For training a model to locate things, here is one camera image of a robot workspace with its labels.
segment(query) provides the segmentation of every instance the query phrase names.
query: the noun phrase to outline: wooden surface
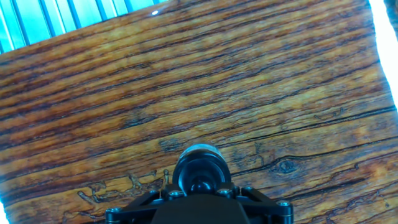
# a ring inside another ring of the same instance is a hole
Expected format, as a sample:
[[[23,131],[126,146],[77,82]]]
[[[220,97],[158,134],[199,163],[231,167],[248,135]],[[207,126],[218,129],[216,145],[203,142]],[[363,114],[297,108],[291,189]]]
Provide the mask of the wooden surface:
[[[296,223],[396,223],[397,111],[365,0],[174,0],[0,55],[0,71],[11,223],[100,220],[203,141]]]
[[[387,7],[390,23],[394,28],[398,39],[398,0],[384,0],[384,3]]]

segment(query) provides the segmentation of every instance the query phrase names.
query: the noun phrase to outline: black robotic base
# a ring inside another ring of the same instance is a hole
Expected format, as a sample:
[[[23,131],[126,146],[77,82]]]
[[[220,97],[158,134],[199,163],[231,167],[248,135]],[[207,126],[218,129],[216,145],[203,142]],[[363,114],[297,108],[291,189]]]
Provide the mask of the black robotic base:
[[[124,208],[109,208],[105,218],[118,224],[292,224],[293,206],[251,187],[235,186],[219,150],[196,144],[180,156],[173,184],[146,192]]]

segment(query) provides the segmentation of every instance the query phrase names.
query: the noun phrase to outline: screw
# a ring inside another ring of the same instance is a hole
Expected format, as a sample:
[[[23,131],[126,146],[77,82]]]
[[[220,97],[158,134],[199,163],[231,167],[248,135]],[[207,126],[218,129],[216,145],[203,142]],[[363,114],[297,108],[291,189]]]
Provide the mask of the screw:
[[[122,211],[122,208],[121,207],[108,208],[106,211],[112,213],[118,213]]]
[[[280,200],[276,203],[279,206],[289,206],[290,202],[286,201],[286,200]]]

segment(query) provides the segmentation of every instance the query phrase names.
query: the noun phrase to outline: brown wood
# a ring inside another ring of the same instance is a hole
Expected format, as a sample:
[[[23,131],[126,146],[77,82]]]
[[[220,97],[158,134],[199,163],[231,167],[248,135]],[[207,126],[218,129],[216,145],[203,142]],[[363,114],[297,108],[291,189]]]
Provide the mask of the brown wood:
[[[367,1],[174,0],[0,55],[0,71],[12,223],[102,219],[202,141],[296,223],[396,223],[398,117]]]

